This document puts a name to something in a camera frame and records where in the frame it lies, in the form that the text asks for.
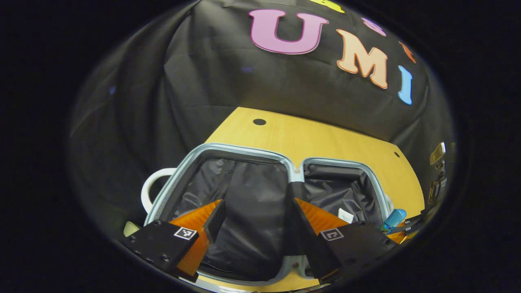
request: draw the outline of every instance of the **suitcase handle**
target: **suitcase handle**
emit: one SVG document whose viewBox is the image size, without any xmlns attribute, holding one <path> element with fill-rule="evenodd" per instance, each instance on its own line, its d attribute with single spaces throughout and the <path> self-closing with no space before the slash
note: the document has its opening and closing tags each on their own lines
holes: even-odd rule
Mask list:
<svg viewBox="0 0 521 293">
<path fill-rule="evenodd" d="M 392 213 L 394 210 L 394 204 L 392 204 L 391 198 L 387 194 L 383 194 L 383 197 L 386 199 L 387 206 L 389 207 L 389 213 Z"/>
<path fill-rule="evenodd" d="M 143 188 L 141 188 L 141 203 L 143 204 L 143 208 L 145 208 L 147 214 L 152 210 L 152 202 L 150 201 L 150 187 L 160 177 L 172 176 L 176 172 L 176 169 L 177 168 L 165 168 L 156 171 L 154 174 L 150 175 L 150 177 L 143 184 Z"/>
</svg>

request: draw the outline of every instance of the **table surface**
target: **table surface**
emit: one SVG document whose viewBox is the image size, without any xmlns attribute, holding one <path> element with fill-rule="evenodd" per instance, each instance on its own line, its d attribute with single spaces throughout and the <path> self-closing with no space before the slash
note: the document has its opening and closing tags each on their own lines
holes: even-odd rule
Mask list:
<svg viewBox="0 0 521 293">
<path fill-rule="evenodd" d="M 264 125 L 253 123 L 266 121 Z M 327 157 L 364 163 L 376 174 L 394 207 L 407 216 L 420 214 L 424 198 L 407 158 L 392 144 L 340 127 L 290 115 L 238 107 L 206 140 L 270 150 L 287 156 L 298 168 L 308 157 Z M 264 292 L 296 290 L 318 285 L 296 274 L 265 287 L 248 287 L 205 280 L 222 286 Z"/>
</svg>

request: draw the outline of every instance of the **letter u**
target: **letter u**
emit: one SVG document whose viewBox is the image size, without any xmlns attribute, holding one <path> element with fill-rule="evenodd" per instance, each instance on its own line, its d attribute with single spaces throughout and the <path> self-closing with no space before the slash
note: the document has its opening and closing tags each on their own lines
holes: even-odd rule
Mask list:
<svg viewBox="0 0 521 293">
<path fill-rule="evenodd" d="M 320 41 L 322 25 L 329 21 L 320 16 L 297 13 L 296 16 L 303 20 L 302 35 L 297 41 L 285 41 L 277 37 L 277 26 L 279 18 L 286 12 L 276 9 L 259 9 L 251 11 L 253 17 L 251 39 L 259 48 L 266 51 L 298 55 L 313 51 Z"/>
</svg>

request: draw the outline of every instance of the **blue object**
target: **blue object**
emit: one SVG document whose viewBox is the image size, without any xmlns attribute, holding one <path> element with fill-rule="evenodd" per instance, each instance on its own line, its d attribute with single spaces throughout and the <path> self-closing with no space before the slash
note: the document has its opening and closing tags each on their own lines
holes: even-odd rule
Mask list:
<svg viewBox="0 0 521 293">
<path fill-rule="evenodd" d="M 384 234 L 391 233 L 407 217 L 407 212 L 402 209 L 394 209 L 385 221 L 378 227 Z"/>
<path fill-rule="evenodd" d="M 116 92 L 116 86 L 112 86 L 112 87 L 110 87 L 110 89 L 108 89 L 109 94 L 114 94 L 115 92 Z"/>
<path fill-rule="evenodd" d="M 411 100 L 411 80 L 413 80 L 413 76 L 402 66 L 398 66 L 398 69 L 402 72 L 402 90 L 398 93 L 398 96 L 405 104 L 411 105 L 413 103 L 413 100 Z"/>
<path fill-rule="evenodd" d="M 242 72 L 253 72 L 253 66 L 242 67 L 241 71 Z"/>
</svg>

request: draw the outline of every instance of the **suitcase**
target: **suitcase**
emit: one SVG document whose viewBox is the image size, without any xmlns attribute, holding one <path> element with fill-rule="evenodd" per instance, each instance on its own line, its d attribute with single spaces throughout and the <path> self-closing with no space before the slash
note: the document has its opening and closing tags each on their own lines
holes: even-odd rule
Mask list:
<svg viewBox="0 0 521 293">
<path fill-rule="evenodd" d="M 170 177 L 152 203 L 150 187 L 163 176 Z M 267 286 L 296 268 L 302 278 L 313 279 L 306 275 L 304 253 L 284 242 L 283 199 L 287 192 L 294 192 L 288 188 L 292 184 L 303 186 L 303 192 L 292 196 L 344 217 L 345 221 L 366 221 L 376 228 L 393 210 L 378 178 L 362 163 L 310 157 L 297 169 L 283 154 L 206 143 L 193 149 L 177 168 L 159 170 L 145 181 L 141 192 L 147 211 L 144 224 L 156 219 L 171 221 L 224 199 L 227 216 L 197 270 L 200 276 L 238 285 Z"/>
</svg>

